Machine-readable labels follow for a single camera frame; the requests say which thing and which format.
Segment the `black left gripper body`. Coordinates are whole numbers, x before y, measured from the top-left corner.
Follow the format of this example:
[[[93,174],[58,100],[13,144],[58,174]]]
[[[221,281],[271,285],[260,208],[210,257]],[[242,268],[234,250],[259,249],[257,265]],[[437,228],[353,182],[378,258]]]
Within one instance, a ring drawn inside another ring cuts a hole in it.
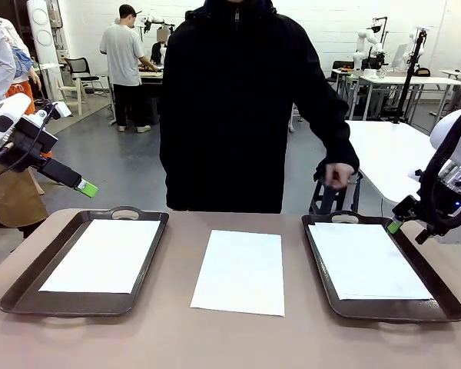
[[[9,141],[14,145],[2,158],[2,167],[24,171],[29,167],[41,169],[48,161],[43,154],[50,152],[58,139],[45,129],[39,131],[39,126],[27,118],[21,118]]]

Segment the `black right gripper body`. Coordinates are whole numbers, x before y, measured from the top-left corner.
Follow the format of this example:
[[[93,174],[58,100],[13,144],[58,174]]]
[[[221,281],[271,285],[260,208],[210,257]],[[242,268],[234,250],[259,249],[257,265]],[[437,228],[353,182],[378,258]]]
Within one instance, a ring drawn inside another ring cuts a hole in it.
[[[450,231],[461,226],[461,194],[441,181],[421,184],[423,221],[430,231]]]

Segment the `person's left hand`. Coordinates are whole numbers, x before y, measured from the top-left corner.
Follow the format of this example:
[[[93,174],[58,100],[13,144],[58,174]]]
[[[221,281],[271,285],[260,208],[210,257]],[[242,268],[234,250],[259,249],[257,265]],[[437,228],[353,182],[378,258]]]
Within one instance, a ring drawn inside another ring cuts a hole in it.
[[[344,163],[328,164],[325,169],[326,185],[336,190],[346,188],[351,176],[355,173],[353,167]]]

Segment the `brown cardboard box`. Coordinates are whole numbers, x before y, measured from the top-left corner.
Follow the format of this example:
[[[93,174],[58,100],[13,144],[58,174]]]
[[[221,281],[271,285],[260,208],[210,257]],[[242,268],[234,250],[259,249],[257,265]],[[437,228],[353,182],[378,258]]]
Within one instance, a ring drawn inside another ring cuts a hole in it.
[[[0,176],[0,223],[20,228],[44,221],[48,212],[29,170]]]

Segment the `large white table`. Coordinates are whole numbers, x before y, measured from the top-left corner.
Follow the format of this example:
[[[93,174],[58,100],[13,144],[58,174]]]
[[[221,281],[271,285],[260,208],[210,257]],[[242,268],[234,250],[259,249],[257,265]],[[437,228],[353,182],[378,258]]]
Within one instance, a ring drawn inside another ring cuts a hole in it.
[[[435,153],[429,137],[406,124],[348,121],[350,142],[360,159],[360,171],[392,204],[412,195],[420,183],[415,171],[424,170]]]

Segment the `white wooden chair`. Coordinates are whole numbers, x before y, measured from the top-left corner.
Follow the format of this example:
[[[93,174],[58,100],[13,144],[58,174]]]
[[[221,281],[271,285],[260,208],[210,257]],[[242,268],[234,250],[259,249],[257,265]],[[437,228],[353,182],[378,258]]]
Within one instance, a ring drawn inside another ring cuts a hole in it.
[[[79,78],[75,79],[73,85],[64,85],[59,79],[57,79],[55,83],[57,91],[62,97],[62,101],[68,107],[77,108],[79,116],[83,115],[85,109],[88,110],[90,108],[84,85]]]

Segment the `black step stool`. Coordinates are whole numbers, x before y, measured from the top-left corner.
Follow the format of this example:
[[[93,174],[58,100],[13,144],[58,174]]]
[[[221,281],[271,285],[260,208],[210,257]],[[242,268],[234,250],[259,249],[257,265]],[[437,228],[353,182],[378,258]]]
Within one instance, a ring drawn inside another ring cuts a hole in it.
[[[310,202],[310,214],[331,214],[336,211],[358,212],[363,180],[361,173],[355,174],[347,187],[341,190],[328,187],[324,175],[315,174],[313,179],[316,187]]]

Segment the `mannequin with orange trousers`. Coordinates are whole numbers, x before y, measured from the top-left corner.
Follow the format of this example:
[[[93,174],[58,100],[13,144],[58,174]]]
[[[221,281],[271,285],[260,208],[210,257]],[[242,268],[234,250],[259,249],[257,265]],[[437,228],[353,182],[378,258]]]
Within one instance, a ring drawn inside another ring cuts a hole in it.
[[[18,93],[33,99],[31,81],[41,84],[29,50],[15,26],[0,17],[0,101]]]

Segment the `black mesh office chair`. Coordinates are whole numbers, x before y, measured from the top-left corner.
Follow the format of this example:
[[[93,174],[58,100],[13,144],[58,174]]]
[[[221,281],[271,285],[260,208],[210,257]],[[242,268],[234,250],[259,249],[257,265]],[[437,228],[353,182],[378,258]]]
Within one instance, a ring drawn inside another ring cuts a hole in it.
[[[73,81],[80,81],[87,85],[92,91],[95,90],[94,84],[97,83],[102,87],[101,79],[91,73],[91,69],[86,58],[66,58],[66,65]]]

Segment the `brown plastic tray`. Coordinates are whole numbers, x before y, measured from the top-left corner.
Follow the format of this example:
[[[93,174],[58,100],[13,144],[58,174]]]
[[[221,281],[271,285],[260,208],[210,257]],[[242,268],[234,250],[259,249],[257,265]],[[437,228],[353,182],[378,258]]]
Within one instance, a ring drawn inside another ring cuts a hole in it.
[[[398,251],[406,259],[423,285],[433,296],[429,300],[366,299],[341,300],[317,249],[310,226],[318,224],[375,224],[385,230],[392,224],[388,218],[366,217],[352,211],[332,214],[307,214],[301,218],[307,242],[315,260],[320,280],[330,308],[347,319],[379,321],[393,324],[449,323],[461,321],[461,303],[443,279],[436,273],[416,246],[399,230],[390,237]]]
[[[148,252],[142,258],[143,264],[135,273],[134,287],[128,293],[41,291],[40,283],[50,277],[90,223],[93,220],[112,221],[119,211],[134,212],[138,216],[135,224],[142,221],[156,221],[158,224]],[[169,214],[165,212],[142,211],[128,206],[109,211],[79,211],[2,296],[0,310],[10,314],[61,318],[119,317],[127,314],[137,302],[168,220]]]

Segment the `white tall air conditioner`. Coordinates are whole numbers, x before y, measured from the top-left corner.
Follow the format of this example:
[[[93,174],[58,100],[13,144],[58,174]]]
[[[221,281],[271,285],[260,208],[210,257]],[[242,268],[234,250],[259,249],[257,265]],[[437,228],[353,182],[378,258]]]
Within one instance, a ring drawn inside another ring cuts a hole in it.
[[[40,64],[58,64],[53,32],[45,0],[27,0],[26,7]]]

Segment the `person in grey shirt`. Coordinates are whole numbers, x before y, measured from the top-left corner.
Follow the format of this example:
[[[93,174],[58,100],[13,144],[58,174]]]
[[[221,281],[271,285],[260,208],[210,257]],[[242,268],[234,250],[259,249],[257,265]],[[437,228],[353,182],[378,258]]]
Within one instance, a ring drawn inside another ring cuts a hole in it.
[[[118,22],[104,31],[100,53],[107,58],[118,130],[126,130],[127,113],[130,112],[137,132],[145,133],[151,130],[151,126],[143,118],[139,65],[152,71],[157,71],[157,67],[147,58],[141,40],[134,31],[137,12],[128,4],[121,5],[118,11]]]

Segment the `black tripod stand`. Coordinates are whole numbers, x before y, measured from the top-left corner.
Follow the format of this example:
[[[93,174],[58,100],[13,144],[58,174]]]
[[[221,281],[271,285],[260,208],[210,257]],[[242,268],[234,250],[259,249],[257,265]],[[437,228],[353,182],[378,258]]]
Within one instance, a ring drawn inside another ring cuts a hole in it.
[[[408,58],[408,69],[406,72],[406,79],[403,84],[403,89],[401,91],[399,103],[396,109],[396,114],[393,119],[394,124],[399,124],[400,119],[403,117],[403,106],[405,104],[408,91],[410,89],[410,82],[411,82],[411,79],[415,71],[416,63],[419,59],[420,49],[425,45],[426,37],[427,37],[427,28],[417,27],[414,49],[412,50],[410,57]]]

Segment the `seated person in black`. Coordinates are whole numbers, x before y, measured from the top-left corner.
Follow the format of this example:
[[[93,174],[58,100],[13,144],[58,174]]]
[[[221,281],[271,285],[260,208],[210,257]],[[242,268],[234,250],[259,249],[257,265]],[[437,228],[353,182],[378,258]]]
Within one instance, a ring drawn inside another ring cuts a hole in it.
[[[153,44],[151,49],[151,61],[155,65],[163,65],[167,48],[167,41],[169,38],[169,30],[166,28],[159,28],[157,30],[157,41]]]

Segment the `white A4 paper stack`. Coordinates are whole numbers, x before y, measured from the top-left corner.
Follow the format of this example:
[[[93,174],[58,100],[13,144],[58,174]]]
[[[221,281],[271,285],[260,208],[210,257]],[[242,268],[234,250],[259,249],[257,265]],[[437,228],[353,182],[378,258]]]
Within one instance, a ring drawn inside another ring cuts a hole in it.
[[[191,307],[283,317],[281,236],[213,230]]]

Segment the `person in black jacket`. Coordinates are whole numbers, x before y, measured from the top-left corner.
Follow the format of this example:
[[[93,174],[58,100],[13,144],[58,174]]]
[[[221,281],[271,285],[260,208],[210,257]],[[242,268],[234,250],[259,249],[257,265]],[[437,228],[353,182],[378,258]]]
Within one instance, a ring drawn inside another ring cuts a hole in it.
[[[187,12],[168,40],[161,89],[167,206],[280,213],[294,109],[325,147],[318,171],[344,163],[356,173],[347,103],[301,25],[271,0],[205,0]]]

